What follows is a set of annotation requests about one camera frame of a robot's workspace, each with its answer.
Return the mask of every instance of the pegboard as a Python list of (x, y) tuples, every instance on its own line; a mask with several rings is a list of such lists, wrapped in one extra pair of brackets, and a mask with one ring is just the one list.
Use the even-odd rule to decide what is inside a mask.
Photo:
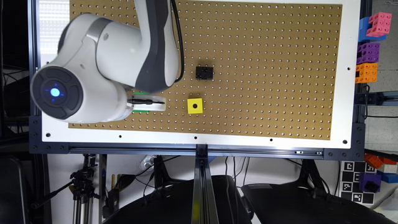
[[(70, 4), (71, 20), (90, 12), (139, 27), (133, 1)], [(177, 1), (177, 7), (185, 74), (158, 94), (167, 99), (166, 111), (69, 128), (330, 139), (342, 5)], [(214, 67), (214, 79), (196, 80), (196, 66)], [(188, 114), (188, 98), (203, 99), (203, 114)]]

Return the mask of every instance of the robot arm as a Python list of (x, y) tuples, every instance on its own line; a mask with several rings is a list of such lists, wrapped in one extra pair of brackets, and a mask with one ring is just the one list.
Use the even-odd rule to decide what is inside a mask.
[[(57, 57), (31, 81), (44, 113), (73, 123), (120, 120), (141, 106), (131, 103), (131, 88), (158, 93), (174, 83), (179, 59), (170, 0), (135, 2), (140, 29), (92, 14), (69, 23)], [(165, 103), (159, 96), (145, 100)], [(165, 110), (165, 104), (151, 110)]]

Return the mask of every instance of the orange block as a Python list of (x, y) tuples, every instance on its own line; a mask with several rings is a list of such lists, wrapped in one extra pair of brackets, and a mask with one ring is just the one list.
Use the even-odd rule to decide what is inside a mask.
[(365, 154), (364, 160), (367, 164), (369, 164), (369, 166), (378, 169), (380, 168), (380, 166), (383, 165), (383, 162), (374, 155), (370, 155), (370, 154)]
[(377, 75), (371, 75), (371, 79), (369, 82), (377, 82)]
[(396, 162), (396, 161), (392, 161), (392, 160), (390, 160), (390, 159), (380, 158), (380, 160), (381, 160), (384, 164), (397, 165), (397, 162)]
[(377, 69), (369, 69), (370, 75), (377, 75)]
[(362, 63), (356, 66), (355, 83), (369, 83), (377, 81), (377, 63)]

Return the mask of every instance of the pink block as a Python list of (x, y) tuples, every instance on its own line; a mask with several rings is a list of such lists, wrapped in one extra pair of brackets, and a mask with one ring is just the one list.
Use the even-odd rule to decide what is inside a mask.
[(375, 15), (373, 15), (373, 20), (376, 20), (378, 18), (391, 20), (391, 17), (392, 17), (391, 13), (379, 12), (379, 13), (376, 13)]
[(369, 17), (369, 22), (368, 23), (373, 23), (373, 20), (374, 20), (373, 16)]
[(366, 35), (368, 37), (381, 37), (382, 35), (386, 35), (386, 34), (388, 34), (388, 32), (386, 32), (386, 30), (383, 29), (383, 27), (372, 27), (372, 28), (368, 29), (368, 31), (366, 31)]
[(383, 27), (383, 32), (385, 32), (386, 34), (389, 34), (390, 33), (390, 27), (384, 26)]
[(373, 26), (384, 26), (384, 19), (376, 19), (375, 21), (373, 21)]

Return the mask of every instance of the stacked toy blocks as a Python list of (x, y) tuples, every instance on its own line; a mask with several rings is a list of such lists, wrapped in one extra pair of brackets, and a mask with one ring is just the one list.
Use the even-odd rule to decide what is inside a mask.
[(369, 164), (369, 166), (375, 169), (378, 169), (380, 168), (380, 166), (383, 165), (383, 162), (377, 156), (374, 155), (365, 154), (364, 160), (367, 164)]
[(391, 16), (391, 14), (384, 12), (371, 16), (368, 24), (372, 24), (372, 27), (366, 31), (366, 35), (368, 37), (381, 37), (390, 33)]
[(380, 158), (384, 163), (377, 169), (377, 173), (381, 175), (381, 180), (387, 183), (398, 183), (398, 165), (390, 159)]
[(355, 83), (377, 81), (377, 63), (362, 63), (356, 66)]
[(382, 175), (380, 174), (359, 174), (359, 189), (363, 192), (380, 192)]
[(373, 23), (369, 23), (369, 18), (370, 17), (364, 17), (359, 21), (358, 42), (379, 42), (385, 40), (386, 35), (382, 35), (381, 37), (370, 37), (366, 35), (368, 29), (373, 25)]
[(379, 61), (380, 43), (367, 43), (360, 45), (357, 51), (356, 64), (359, 65), (365, 62), (378, 62)]

